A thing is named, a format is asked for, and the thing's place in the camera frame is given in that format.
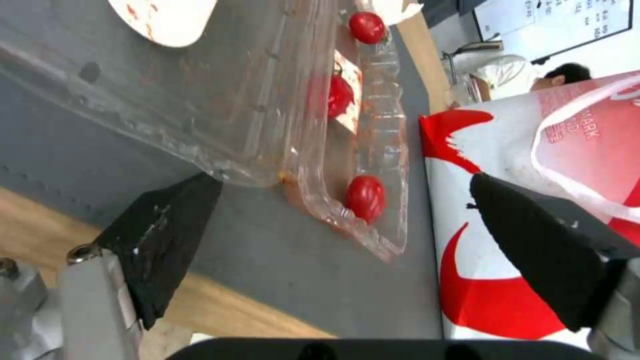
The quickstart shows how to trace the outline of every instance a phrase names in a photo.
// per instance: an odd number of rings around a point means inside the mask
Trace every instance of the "wooden desk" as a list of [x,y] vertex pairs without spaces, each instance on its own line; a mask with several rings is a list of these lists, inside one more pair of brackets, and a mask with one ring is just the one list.
[[[429,93],[431,111],[445,110],[449,84],[424,18],[417,15],[398,28]],[[0,188],[0,256],[37,266],[49,286],[56,284],[67,251],[98,234],[92,226]],[[165,319],[145,336],[143,358],[166,357],[188,343],[192,331],[215,336],[332,336],[208,278],[189,274]]]

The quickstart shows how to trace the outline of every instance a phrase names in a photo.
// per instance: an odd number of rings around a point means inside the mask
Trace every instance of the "clear plastic container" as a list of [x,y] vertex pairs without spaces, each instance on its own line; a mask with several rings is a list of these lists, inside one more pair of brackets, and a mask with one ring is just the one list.
[[2,71],[89,119],[252,186],[279,180],[308,78],[328,66],[335,1],[219,0],[172,49],[107,0],[0,2]]
[[[376,46],[357,43],[346,27],[356,11],[353,2],[339,1],[336,48],[363,72],[359,129],[353,136],[336,121],[306,121],[305,141],[292,147],[293,166],[285,183],[288,198],[315,217],[348,234],[384,261],[404,252],[408,207],[406,117],[397,83],[399,59],[391,34]],[[310,109],[309,119],[325,119],[326,106]],[[342,205],[351,179],[378,177],[387,207],[372,225]]]
[[[359,47],[360,130],[353,137],[328,126],[336,41],[356,49],[338,31],[344,4],[218,0],[203,36],[170,49],[129,28],[106,0],[3,1],[0,72],[223,181],[271,186],[285,179],[287,193],[297,193],[312,215],[389,260],[406,244],[398,59],[392,41]],[[373,226],[340,203],[359,173],[378,176],[387,191],[385,214]]]

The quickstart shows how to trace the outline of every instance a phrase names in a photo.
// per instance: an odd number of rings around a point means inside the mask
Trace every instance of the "cherry tomato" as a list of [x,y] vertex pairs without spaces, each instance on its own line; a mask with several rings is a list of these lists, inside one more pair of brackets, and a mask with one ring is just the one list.
[[342,78],[342,71],[334,72],[331,76],[329,87],[328,117],[334,119],[347,111],[349,104],[353,102],[353,89]]
[[357,217],[371,224],[382,215],[385,206],[385,188],[377,177],[360,175],[351,181],[347,190],[346,207]]
[[353,14],[349,19],[349,29],[353,37],[369,45],[379,43],[387,32],[382,19],[370,12]]

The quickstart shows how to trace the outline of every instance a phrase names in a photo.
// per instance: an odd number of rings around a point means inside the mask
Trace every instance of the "whiteboard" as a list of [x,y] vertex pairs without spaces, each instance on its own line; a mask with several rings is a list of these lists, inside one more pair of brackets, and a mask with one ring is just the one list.
[[506,53],[533,61],[631,29],[632,7],[633,0],[487,0],[474,16],[483,41],[499,33]]

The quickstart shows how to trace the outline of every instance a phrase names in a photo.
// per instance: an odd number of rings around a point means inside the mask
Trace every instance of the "white shirt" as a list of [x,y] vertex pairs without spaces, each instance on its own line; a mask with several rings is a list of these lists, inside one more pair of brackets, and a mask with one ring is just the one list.
[[533,65],[517,55],[492,59],[471,74],[489,85],[491,100],[526,94],[539,78]]

